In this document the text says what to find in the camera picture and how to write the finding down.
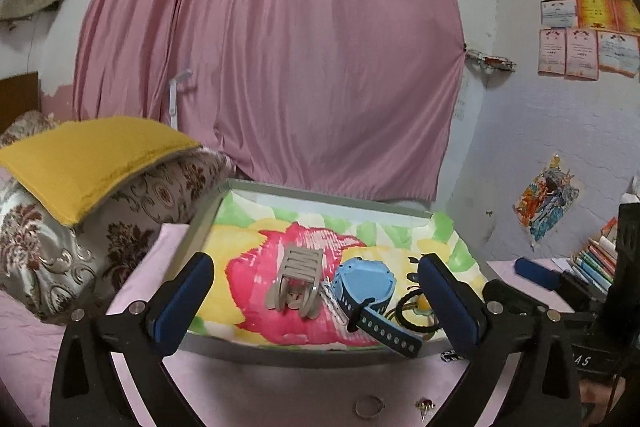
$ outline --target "pillow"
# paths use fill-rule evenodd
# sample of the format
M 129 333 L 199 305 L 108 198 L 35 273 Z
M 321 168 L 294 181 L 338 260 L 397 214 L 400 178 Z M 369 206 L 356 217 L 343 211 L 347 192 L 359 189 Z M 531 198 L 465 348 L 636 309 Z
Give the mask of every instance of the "pillow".
M 27 111 L 16 118 L 4 133 L 0 134 L 0 148 L 55 127 L 56 123 L 49 120 L 40 111 Z
M 188 223 L 200 198 L 234 171 L 228 156 L 183 153 L 121 184 L 64 227 L 15 179 L 0 192 L 0 288 L 41 320 L 103 314 L 163 223 Z
M 4 188 L 4 186 L 9 182 L 11 177 L 12 176 L 7 169 L 5 169 L 4 167 L 0 167 L 0 190 Z
M 0 150 L 0 164 L 62 225 L 72 226 L 124 180 L 196 140 L 153 120 L 66 122 Z

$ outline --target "colorful drawing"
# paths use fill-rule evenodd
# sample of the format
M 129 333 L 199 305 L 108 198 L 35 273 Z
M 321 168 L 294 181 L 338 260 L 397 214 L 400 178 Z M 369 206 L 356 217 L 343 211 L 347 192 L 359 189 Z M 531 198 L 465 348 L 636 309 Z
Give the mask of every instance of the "colorful drawing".
M 561 165 L 559 156 L 531 182 L 513 209 L 534 242 L 545 237 L 580 196 L 574 175 Z
M 297 311 L 265 308 L 287 245 L 324 251 L 322 273 L 331 280 L 340 263 L 354 257 L 382 261 L 396 277 L 389 309 L 416 287 L 417 263 L 436 253 L 454 276 L 478 295 L 486 282 L 453 221 L 436 212 L 415 228 L 350 221 L 326 214 L 296 213 L 250 201 L 234 192 L 224 198 L 202 251 L 214 261 L 216 277 L 190 330 L 200 335 L 260 346 L 307 346 L 314 349 L 368 348 L 377 343 L 350 333 L 323 305 L 318 318 L 301 319 Z M 428 326 L 426 303 L 407 311 L 411 322 Z

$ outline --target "blue gripper pad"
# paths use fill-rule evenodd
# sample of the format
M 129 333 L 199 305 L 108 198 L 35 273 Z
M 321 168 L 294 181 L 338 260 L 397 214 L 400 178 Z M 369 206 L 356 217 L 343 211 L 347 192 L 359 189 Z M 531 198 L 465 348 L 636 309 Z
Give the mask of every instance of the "blue gripper pad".
M 538 263 L 520 257 L 515 264 L 515 271 L 520 277 L 542 286 L 550 292 L 560 287 L 560 272 L 546 269 Z
M 481 299 L 434 253 L 420 259 L 418 282 L 453 349 L 471 358 L 486 330 Z
M 213 284 L 213 261 L 196 252 L 149 301 L 146 331 L 163 357 L 175 353 Z

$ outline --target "yellow cushion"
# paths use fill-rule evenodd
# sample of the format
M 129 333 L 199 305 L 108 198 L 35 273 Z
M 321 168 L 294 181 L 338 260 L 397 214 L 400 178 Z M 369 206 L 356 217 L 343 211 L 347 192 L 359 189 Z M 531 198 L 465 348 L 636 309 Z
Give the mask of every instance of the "yellow cushion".
M 70 227 L 124 180 L 198 146 L 156 121 L 115 116 L 63 123 L 19 140 L 0 150 L 0 165 Z

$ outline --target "wooden headboard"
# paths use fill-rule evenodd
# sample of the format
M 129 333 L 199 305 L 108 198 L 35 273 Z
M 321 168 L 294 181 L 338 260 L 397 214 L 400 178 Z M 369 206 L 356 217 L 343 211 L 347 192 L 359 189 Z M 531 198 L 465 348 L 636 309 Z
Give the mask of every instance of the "wooden headboard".
M 0 132 L 22 113 L 33 109 L 40 109 L 37 71 L 0 80 Z

